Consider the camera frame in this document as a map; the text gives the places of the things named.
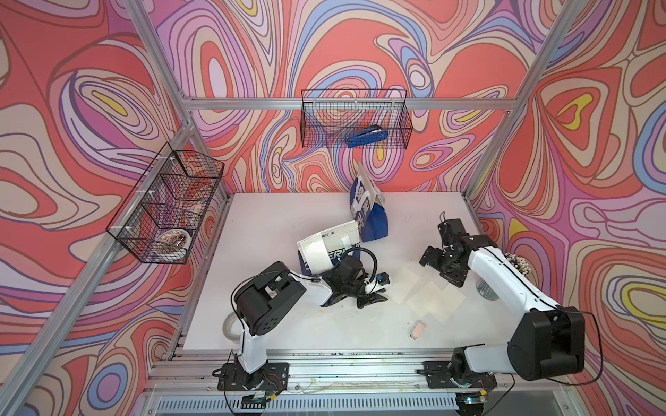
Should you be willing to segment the pink white mini stapler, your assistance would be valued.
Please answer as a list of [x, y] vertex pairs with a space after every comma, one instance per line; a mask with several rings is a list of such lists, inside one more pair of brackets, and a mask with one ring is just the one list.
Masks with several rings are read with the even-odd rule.
[[417, 321], [413, 329], [411, 330], [409, 337], [412, 340], [417, 340], [422, 336], [425, 329], [426, 329], [426, 324], [422, 321]]

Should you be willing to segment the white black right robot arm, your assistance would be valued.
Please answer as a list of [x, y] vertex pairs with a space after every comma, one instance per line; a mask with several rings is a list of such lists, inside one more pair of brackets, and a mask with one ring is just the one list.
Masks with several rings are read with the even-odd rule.
[[459, 218], [442, 220], [438, 232], [440, 247], [428, 247], [420, 265], [458, 289], [469, 273], [477, 275], [511, 311], [513, 334], [504, 343], [456, 348], [447, 368], [435, 375], [466, 388], [491, 374], [562, 384], [564, 376], [584, 370], [589, 312], [563, 307], [537, 289], [489, 236], [468, 233]]

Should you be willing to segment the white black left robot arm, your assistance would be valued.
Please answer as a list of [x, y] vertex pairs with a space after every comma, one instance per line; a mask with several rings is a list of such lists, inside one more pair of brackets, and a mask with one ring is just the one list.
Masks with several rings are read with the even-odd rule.
[[390, 275], [377, 268], [372, 251], [352, 247], [341, 254], [330, 270], [306, 276], [277, 261], [244, 281], [230, 297], [232, 312], [242, 329], [234, 364], [247, 375], [262, 370], [268, 362], [263, 337], [301, 301], [326, 308], [351, 298], [359, 309], [386, 302], [383, 291], [390, 284]]

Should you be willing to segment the blue white bag with handles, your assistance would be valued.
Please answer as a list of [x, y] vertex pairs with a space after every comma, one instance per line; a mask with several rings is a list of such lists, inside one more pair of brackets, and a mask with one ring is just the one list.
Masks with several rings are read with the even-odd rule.
[[[357, 247], [361, 243], [358, 225], [354, 220], [337, 225], [335, 227], [331, 227], [329, 229], [323, 230], [322, 232], [317, 232], [313, 235], [316, 234], [320, 234], [324, 239], [324, 243], [329, 253], [329, 257], [331, 258], [333, 268], [338, 263], [338, 258], [340, 258], [346, 250], [350, 249], [351, 247]], [[301, 255], [300, 242], [302, 240], [297, 242], [301, 273], [306, 276], [315, 276], [310, 273], [310, 269]]]

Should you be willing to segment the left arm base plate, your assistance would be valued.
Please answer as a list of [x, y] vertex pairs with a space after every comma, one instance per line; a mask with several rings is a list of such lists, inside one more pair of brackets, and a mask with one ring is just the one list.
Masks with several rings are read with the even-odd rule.
[[246, 372], [239, 363], [226, 363], [212, 372], [222, 392], [265, 391], [280, 393], [288, 387], [290, 366], [287, 362], [267, 362], [254, 373]]

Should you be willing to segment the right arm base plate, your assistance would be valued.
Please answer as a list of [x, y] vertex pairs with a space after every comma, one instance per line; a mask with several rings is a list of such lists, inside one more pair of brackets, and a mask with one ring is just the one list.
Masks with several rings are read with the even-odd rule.
[[464, 363], [453, 361], [426, 361], [416, 374], [424, 376], [430, 389], [461, 388], [492, 391], [497, 387], [494, 375], [475, 373]]

